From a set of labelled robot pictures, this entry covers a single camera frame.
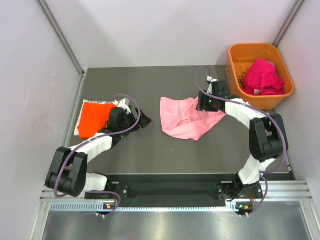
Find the light pink t shirt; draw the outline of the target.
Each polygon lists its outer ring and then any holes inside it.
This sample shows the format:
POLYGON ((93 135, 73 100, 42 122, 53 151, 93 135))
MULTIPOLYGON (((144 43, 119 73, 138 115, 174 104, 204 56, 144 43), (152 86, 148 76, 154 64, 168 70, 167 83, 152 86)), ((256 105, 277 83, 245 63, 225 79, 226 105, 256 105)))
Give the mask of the light pink t shirt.
POLYGON ((197 105, 197 98, 173 100, 161 97, 159 111, 162 131, 176 139, 198 141, 226 116, 222 111, 198 111, 197 105))

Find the magenta t shirt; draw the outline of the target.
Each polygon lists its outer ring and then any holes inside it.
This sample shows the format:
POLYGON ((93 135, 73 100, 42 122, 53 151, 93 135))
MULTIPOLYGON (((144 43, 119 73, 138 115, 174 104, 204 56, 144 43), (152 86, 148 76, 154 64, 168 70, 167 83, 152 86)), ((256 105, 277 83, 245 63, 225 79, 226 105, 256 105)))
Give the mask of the magenta t shirt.
POLYGON ((243 91, 252 96, 284 95, 285 83, 273 62, 258 58, 243 78, 243 91))

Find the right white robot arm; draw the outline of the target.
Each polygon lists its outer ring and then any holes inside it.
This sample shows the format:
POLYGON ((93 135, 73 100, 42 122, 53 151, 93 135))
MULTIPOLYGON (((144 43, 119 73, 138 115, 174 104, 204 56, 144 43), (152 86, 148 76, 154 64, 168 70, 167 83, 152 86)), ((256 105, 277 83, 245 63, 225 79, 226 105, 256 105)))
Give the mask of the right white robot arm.
POLYGON ((200 90, 197 110, 201 112, 224 112, 235 118, 249 130, 250 155, 244 167, 235 175, 231 189, 222 192, 222 197, 245 198, 257 186, 260 177, 278 157, 289 148, 283 118, 268 114, 239 96, 230 94, 224 80, 208 76, 207 90, 200 90))

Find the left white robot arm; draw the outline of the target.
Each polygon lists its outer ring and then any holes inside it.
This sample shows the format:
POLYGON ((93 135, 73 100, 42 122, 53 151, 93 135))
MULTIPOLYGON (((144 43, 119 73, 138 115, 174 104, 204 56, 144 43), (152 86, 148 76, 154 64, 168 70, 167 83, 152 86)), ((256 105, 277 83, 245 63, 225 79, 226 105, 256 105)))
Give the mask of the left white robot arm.
POLYGON ((152 119, 140 108, 110 110, 105 126, 93 137, 73 147, 59 147, 53 156, 45 186, 62 196, 77 197, 81 193, 94 192, 102 198, 109 198, 114 191, 108 177, 100 173, 88 173, 90 161, 114 148, 123 137, 146 128, 152 119))

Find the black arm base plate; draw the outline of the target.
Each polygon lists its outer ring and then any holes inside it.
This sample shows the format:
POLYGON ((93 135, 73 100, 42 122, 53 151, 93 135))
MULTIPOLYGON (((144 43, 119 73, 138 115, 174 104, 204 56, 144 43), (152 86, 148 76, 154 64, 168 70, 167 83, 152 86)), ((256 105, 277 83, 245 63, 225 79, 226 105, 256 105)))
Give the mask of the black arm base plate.
POLYGON ((259 201, 265 181, 244 197, 221 196, 231 190, 235 174, 111 174, 106 189, 84 192, 85 200, 111 200, 111 192, 121 198, 121 207, 221 207, 226 201, 259 201))

